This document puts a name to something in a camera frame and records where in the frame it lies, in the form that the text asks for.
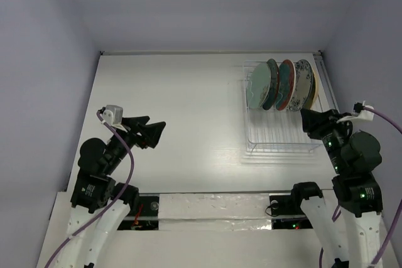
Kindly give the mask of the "yellow bird plate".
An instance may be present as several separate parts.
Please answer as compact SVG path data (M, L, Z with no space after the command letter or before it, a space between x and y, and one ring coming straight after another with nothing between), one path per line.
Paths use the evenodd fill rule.
M309 92L307 100L303 106L304 109L311 109L318 97L318 75L314 69L312 71L313 71L312 89Z

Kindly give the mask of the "dark teal blossom plate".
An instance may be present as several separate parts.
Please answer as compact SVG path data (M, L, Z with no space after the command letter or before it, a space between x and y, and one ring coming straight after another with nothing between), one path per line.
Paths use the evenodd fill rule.
M280 86L279 67L277 62L271 58L267 61L267 64L271 72L271 80L269 84L268 95L263 104L264 110L270 110L270 108L274 106Z

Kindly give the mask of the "blue floral white plate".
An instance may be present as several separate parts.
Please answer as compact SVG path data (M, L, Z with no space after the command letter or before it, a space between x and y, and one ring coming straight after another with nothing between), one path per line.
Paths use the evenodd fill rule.
M295 70L295 92L288 104L288 110L291 112L296 112L303 108L313 85L313 70L307 60L297 61L295 63Z

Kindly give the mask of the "red plate with teal flower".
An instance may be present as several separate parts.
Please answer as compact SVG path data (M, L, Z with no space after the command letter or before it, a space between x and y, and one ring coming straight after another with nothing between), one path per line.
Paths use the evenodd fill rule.
M279 66L280 87L276 101L276 110L285 110L295 91L295 66L291 60L284 60Z

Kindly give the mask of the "mint green flower plate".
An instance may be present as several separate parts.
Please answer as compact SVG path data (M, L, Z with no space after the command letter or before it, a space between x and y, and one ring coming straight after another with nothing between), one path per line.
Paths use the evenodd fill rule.
M271 70L266 62L258 64L249 77L246 99L250 109L260 108L269 92L271 83Z

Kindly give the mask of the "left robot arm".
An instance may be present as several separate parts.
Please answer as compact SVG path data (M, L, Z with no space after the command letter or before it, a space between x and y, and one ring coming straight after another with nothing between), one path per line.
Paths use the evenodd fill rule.
M149 123L148 116L115 118L105 109L97 117L112 137L108 142L88 139L80 148L68 242L57 267L96 267L124 218L141 214L139 190L129 183L135 165L131 150L155 148L166 127L165 122Z

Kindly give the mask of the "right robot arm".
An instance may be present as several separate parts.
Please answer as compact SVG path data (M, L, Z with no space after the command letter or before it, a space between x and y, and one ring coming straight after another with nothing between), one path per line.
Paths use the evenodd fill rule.
M353 131L355 121L371 121L374 115L360 103L354 110L353 114L335 109L300 111L304 133L323 142L336 173L332 184L344 218L347 244L341 242L318 184L295 184L289 205L294 212L307 216L329 267L372 267L379 251L383 200L372 172L382 162L381 147L371 134Z

